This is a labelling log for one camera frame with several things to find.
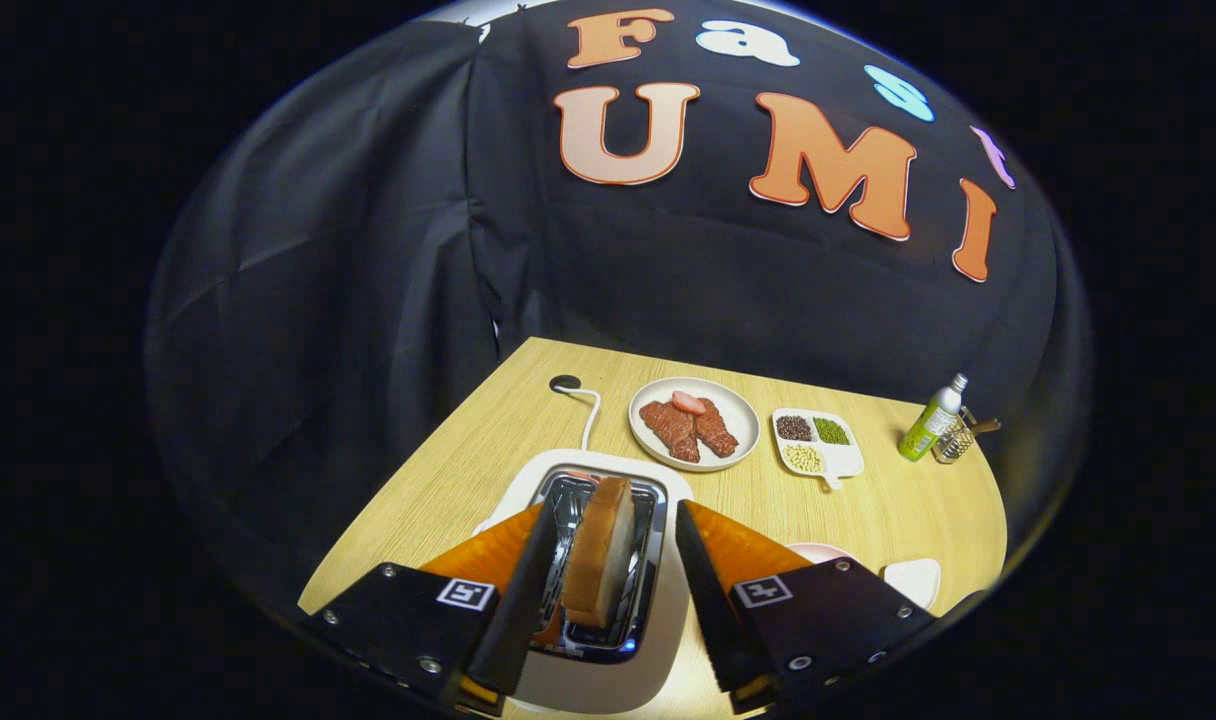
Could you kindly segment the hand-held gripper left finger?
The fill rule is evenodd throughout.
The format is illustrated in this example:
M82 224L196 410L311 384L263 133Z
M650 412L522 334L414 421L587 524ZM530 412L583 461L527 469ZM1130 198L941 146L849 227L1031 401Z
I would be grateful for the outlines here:
M513 514L462 542L489 555L497 578L381 562L303 620L339 660L409 692L445 718L499 718L518 688L536 632L558 529L553 504Z

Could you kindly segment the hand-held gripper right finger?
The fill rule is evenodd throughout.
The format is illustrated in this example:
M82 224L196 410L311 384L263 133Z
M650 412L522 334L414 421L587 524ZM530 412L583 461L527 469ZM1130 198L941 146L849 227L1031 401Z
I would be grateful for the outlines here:
M914 649L936 618L861 566L814 562L691 500L675 539L700 639L737 714L800 714Z

